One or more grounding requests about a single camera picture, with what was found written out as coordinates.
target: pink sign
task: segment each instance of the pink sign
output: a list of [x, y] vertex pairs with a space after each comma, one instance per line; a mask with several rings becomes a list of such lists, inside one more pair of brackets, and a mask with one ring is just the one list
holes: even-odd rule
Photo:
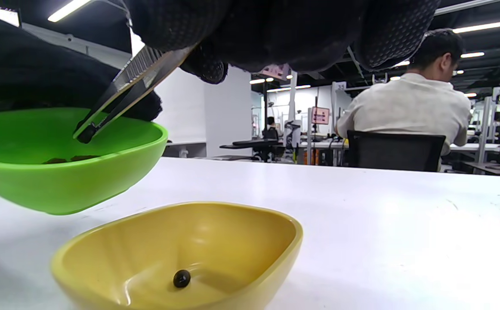
[[266, 76], [286, 80], [288, 75], [289, 66], [288, 65], [268, 65], [262, 70], [262, 74]]
[[330, 119], [330, 110], [328, 108], [315, 108], [311, 110], [311, 123], [319, 125], [328, 125]]

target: man's ear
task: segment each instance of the man's ear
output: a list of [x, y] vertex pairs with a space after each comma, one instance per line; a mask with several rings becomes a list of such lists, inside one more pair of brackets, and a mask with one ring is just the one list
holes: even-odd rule
[[451, 57], [451, 53], [445, 53], [441, 57], [441, 68], [442, 69], [447, 69], [450, 68], [451, 65], [453, 64], [453, 58]]

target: green bowl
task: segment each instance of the green bowl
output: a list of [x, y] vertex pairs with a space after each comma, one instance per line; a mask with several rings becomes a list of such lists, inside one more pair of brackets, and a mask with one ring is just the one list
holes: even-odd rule
[[[166, 148], [167, 131], [153, 122], [118, 118], [85, 145], [72, 135], [87, 112], [84, 108], [0, 112], [0, 196], [49, 214], [73, 214], [145, 177]], [[43, 164], [78, 155], [100, 157]]]

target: bowl rim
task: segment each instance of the bowl rim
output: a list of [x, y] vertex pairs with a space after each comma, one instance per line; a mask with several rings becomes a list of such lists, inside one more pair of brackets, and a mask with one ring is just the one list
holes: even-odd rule
[[[30, 110], [47, 110], [49, 108], [31, 108]], [[81, 109], [81, 110], [87, 110], [86, 108], [68, 108], [68, 109]], [[12, 163], [2, 163], [0, 162], [0, 169], [8, 169], [8, 170], [51, 170], [51, 169], [61, 169], [64, 167], [76, 167], [80, 165], [86, 165], [86, 164], [91, 164], [96, 161], [102, 161], [106, 160], [112, 157], [117, 157], [118, 155], [124, 155], [124, 154], [129, 154], [133, 153], [136, 151], [140, 151], [141, 149], [147, 149], [148, 147], [152, 147], [154, 145], [159, 145], [162, 143], [167, 143], [168, 141], [168, 131], [161, 125], [157, 124], [156, 122], [150, 121], [152, 126], [154, 126], [156, 129], [160, 130], [162, 133], [162, 136], [159, 139], [156, 139], [155, 141], [152, 141], [150, 143], [146, 143], [143, 145], [139, 145], [137, 147], [132, 147], [131, 149], [124, 149], [122, 151], [116, 152], [116, 153], [111, 153], [107, 155], [103, 155], [100, 157], [92, 158], [92, 159], [85, 159], [83, 161], [70, 161], [68, 163], [59, 163], [59, 164], [53, 164], [53, 165], [46, 165], [46, 164], [12, 164]]]
[[[286, 247], [286, 249], [283, 251], [283, 253], [281, 255], [279, 255], [279, 257], [276, 259], [276, 261], [274, 261], [274, 263], [272, 263], [252, 283], [250, 283], [246, 287], [238, 290], [234, 294], [230, 295], [230, 298], [243, 295], [247, 291], [252, 290], [254, 287], [262, 284], [265, 281], [265, 279], [267, 279], [272, 274], [272, 272], [274, 270], [276, 270], [277, 267], [281, 263], [283, 263], [294, 250], [297, 249], [297, 247], [299, 247], [299, 245], [301, 244], [301, 242], [303, 240], [303, 228], [302, 228], [302, 225], [298, 222], [298, 220], [296, 220], [295, 218], [293, 218], [292, 216], [290, 216], [288, 214], [284, 214], [283, 212], [279, 212], [279, 211], [268, 209], [268, 208], [260, 208], [260, 207], [242, 205], [242, 204], [233, 204], [233, 203], [230, 203], [230, 202], [222, 202], [222, 201], [190, 201], [190, 202], [180, 202], [180, 203], [177, 203], [177, 204], [171, 204], [171, 205], [166, 205], [166, 206], [161, 206], [161, 207], [153, 208], [151, 210], [147, 210], [147, 211], [140, 212], [140, 213], [137, 213], [137, 214], [132, 214], [130, 216], [126, 216], [126, 217], [120, 218], [118, 220], [113, 220], [112, 222], [105, 223], [103, 225], [97, 226], [95, 228], [92, 228], [92, 229], [90, 229], [90, 230], [88, 230], [86, 232], [83, 232], [82, 234], [79, 234], [78, 236], [72, 238], [71, 240], [67, 241], [67, 243], [65, 243], [63, 246], [61, 246], [60, 249], [57, 250], [57, 252], [55, 252], [55, 255], [53, 255], [53, 258], [51, 259], [51, 271], [52, 271], [53, 277], [55, 278], [55, 280], [59, 284], [61, 284], [61, 285], [66, 284], [69, 291], [74, 291], [78, 296], [81, 296], [85, 300], [93, 300], [93, 301], [97, 300], [97, 302], [99, 304], [113, 303], [111, 300], [109, 300], [107, 298], [103, 298], [99, 294], [95, 293], [95, 291], [93, 289], [87, 287], [87, 285], [85, 285], [81, 281], [78, 281], [76, 278], [74, 278], [73, 276], [71, 276], [67, 272], [67, 270], [65, 269], [65, 267], [64, 267], [64, 265], [62, 263], [63, 262], [63, 258], [65, 257], [65, 254], [67, 252], [69, 252], [69, 250], [72, 249], [72, 247], [74, 245], [76, 245], [77, 242], [79, 242], [80, 240], [84, 239], [85, 237], [87, 237], [87, 236], [89, 236], [89, 235], [91, 235], [93, 233], [96, 233], [97, 231], [100, 231], [102, 229], [110, 227], [110, 226], [112, 226], [114, 224], [125, 222], [127, 220], [131, 220], [131, 219], [134, 219], [136, 217], [144, 216], [146, 214], [150, 214], [150, 213], [154, 213], [154, 212], [159, 212], [161, 210], [165, 210], [165, 209], [168, 209], [168, 208], [177, 208], [177, 207], [183, 207], [183, 206], [202, 205], [202, 204], [215, 204], [215, 205], [229, 206], [229, 207], [235, 207], [235, 208], [245, 208], [245, 209], [251, 209], [251, 210], [255, 210], [255, 211], [261, 211], [261, 212], [265, 212], [265, 213], [275, 214], [275, 215], [278, 215], [278, 216], [280, 216], [282, 218], [285, 218], [290, 223], [292, 223], [293, 226], [294, 226], [294, 230], [295, 230], [294, 238], [292, 239], [292, 241], [290, 242], [290, 244]], [[210, 303], [207, 303], [207, 304], [201, 304], [198, 307], [204, 307], [204, 306], [210, 307], [210, 306], [213, 306], [215, 304], [219, 304], [222, 301], [223, 300], [219, 300], [219, 301], [215, 301], [215, 302], [210, 302]]]

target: person sitting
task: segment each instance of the person sitting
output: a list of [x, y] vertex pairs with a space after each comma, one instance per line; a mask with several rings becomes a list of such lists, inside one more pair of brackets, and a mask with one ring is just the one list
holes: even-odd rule
[[463, 46], [451, 29], [426, 33], [400, 79], [372, 85], [356, 96], [337, 122], [338, 135], [347, 137], [348, 130], [443, 135], [441, 155], [451, 151], [452, 143], [465, 145], [470, 100], [449, 83]]
[[263, 139], [279, 139], [279, 131], [277, 131], [277, 127], [275, 126], [275, 118], [269, 116], [267, 118], [267, 130], [262, 132]]

